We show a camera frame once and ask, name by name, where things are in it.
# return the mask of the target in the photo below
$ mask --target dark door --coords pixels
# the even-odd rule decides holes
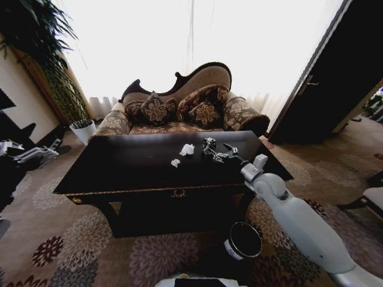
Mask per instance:
[[[381,0],[353,0],[317,49],[270,131],[272,142],[318,142],[383,78]]]

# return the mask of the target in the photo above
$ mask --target coffee table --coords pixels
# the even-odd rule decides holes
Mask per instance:
[[[201,158],[208,136],[217,151],[225,152],[226,142],[250,161],[265,154],[265,172],[293,178],[251,131],[109,136],[89,142],[54,193],[97,207],[115,237],[219,229],[243,217],[254,195],[238,169]],[[182,157],[187,143],[194,155]],[[177,168],[175,158],[181,160]],[[238,207],[232,194],[244,194]]]

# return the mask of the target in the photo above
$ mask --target white flower pot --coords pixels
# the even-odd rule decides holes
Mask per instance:
[[[96,131],[95,122],[91,120],[92,123],[87,126],[83,127],[82,129],[75,129],[73,124],[71,124],[69,127],[71,128],[72,132],[80,139],[80,141],[84,144],[88,144],[88,139],[91,137],[91,135]]]

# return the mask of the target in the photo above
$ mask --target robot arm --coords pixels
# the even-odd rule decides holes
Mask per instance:
[[[335,283],[339,286],[383,286],[382,279],[362,269],[352,260],[339,235],[310,205],[295,197],[286,188],[283,179],[273,173],[263,173],[267,156],[258,155],[251,164],[238,156],[237,148],[228,144],[224,144],[229,150],[225,154],[216,153],[215,141],[213,146],[206,139],[203,153],[209,146],[214,161],[232,162],[239,167],[246,186],[268,204],[276,221],[301,253],[328,272]]]

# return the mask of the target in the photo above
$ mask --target sheer curtain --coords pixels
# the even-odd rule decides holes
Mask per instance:
[[[219,61],[232,71],[232,91],[271,124],[341,3],[57,0],[79,38],[66,56],[100,117],[137,78],[143,88],[163,92],[176,71],[186,75]]]

